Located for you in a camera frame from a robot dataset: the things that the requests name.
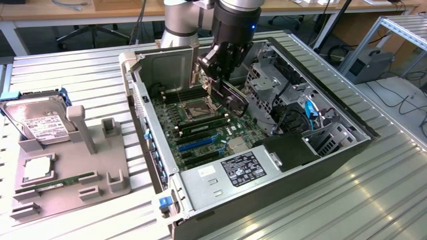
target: office chair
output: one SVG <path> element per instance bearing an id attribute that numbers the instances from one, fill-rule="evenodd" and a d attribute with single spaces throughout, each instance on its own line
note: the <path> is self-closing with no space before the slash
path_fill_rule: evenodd
<path id="1" fill-rule="evenodd" d="M 91 32 L 92 34 L 92 48 L 96 49 L 96 37 L 97 37 L 97 32 L 103 32 L 107 33 L 109 35 L 113 35 L 121 39 L 125 40 L 125 44 L 129 44 L 129 37 L 127 35 L 124 35 L 123 33 L 117 32 L 117 24 L 113 23 L 112 24 L 112 30 L 101 27 L 105 24 L 89 24 L 87 26 L 84 26 L 83 28 L 79 27 L 79 25 L 73 26 L 73 31 L 71 33 L 68 33 L 65 36 L 61 36 L 56 39 L 56 43 L 57 43 L 57 47 L 63 50 L 67 49 L 68 45 L 64 41 L 67 41 L 68 39 L 73 38 L 75 36 L 85 33 L 85 32 Z"/>
<path id="2" fill-rule="evenodd" d="M 268 21 L 269 25 L 273 25 L 276 18 L 283 18 L 287 22 L 289 22 L 289 20 L 292 20 L 292 22 L 296 23 L 296 25 L 295 25 L 296 31 L 300 29 L 301 22 L 304 21 L 304 15 L 299 15 L 295 18 L 293 17 L 284 18 L 283 16 L 273 16 L 272 19 Z"/>

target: hard drive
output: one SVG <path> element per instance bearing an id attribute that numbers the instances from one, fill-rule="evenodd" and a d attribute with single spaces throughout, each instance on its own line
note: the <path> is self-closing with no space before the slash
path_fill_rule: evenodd
<path id="1" fill-rule="evenodd" d="M 4 92 L 0 97 L 0 113 L 5 116 L 23 139 L 37 139 L 44 145 L 64 142 L 76 126 L 67 119 L 71 106 L 64 88 L 41 92 Z"/>

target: power supply label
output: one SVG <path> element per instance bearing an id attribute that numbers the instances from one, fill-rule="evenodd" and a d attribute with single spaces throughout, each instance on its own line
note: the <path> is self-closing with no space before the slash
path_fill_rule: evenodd
<path id="1" fill-rule="evenodd" d="M 220 163 L 235 187 L 240 187 L 267 175 L 263 166 L 251 151 Z"/>
<path id="2" fill-rule="evenodd" d="M 67 128 L 59 115 L 25 119 L 23 123 L 39 141 L 68 136 Z"/>

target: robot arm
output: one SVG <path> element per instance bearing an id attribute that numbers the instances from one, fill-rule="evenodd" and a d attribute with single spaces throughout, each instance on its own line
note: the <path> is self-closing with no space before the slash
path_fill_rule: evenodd
<path id="1" fill-rule="evenodd" d="M 197 27 L 212 19 L 213 43 L 197 64 L 208 78 L 208 93 L 237 116 L 244 114 L 248 101 L 228 80 L 251 50 L 263 3 L 264 0 L 164 0 L 163 48 L 197 43 Z"/>

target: ribbed metal surface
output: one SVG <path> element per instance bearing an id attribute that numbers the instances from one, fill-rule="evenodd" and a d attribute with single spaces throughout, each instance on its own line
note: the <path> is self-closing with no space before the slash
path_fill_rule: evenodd
<path id="1" fill-rule="evenodd" d="M 423 15 L 383 16 L 380 24 L 427 51 L 427 17 Z"/>
<path id="2" fill-rule="evenodd" d="M 305 45 L 283 32 L 275 37 L 361 119 L 381 135 L 380 140 L 332 174 L 285 199 L 211 233 L 203 239 L 420 239 L 427 238 L 427 158 L 397 123 L 365 101 L 331 66 Z M 169 239 L 156 223 L 151 206 L 153 189 L 137 146 L 135 127 L 125 106 L 117 55 L 155 48 L 119 47 L 65 54 L 16 58 L 11 90 L 31 90 L 61 84 L 73 104 L 87 108 L 88 125 L 115 117 L 124 125 L 125 156 L 133 193 L 36 222 L 9 228 L 7 174 L 16 164 L 16 130 L 1 131 L 0 234 L 5 239 Z"/>

